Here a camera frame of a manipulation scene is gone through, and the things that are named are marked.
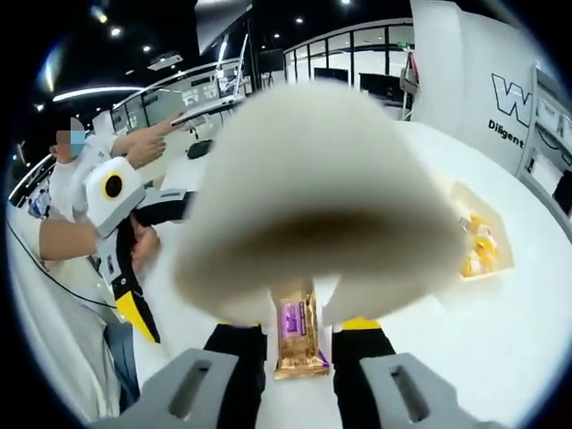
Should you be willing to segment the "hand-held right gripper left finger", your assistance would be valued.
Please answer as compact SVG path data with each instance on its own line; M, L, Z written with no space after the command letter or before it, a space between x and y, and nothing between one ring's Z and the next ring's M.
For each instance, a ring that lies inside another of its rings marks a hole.
M91 428L254 428L265 390L267 337L259 325L218 324L143 384L119 416Z

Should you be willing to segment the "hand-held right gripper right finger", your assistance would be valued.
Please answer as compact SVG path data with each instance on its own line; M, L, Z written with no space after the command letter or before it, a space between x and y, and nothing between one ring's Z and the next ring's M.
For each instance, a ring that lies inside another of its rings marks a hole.
M396 353L379 322L332 329L333 389L344 428L486 428L461 408L455 388L408 353Z

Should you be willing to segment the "person's left hand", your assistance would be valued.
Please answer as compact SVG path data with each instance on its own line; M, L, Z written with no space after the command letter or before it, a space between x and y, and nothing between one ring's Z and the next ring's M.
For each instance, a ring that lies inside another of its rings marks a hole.
M161 247L161 240L153 227L134 226L135 243L131 248L131 263L135 271L139 271L156 258Z

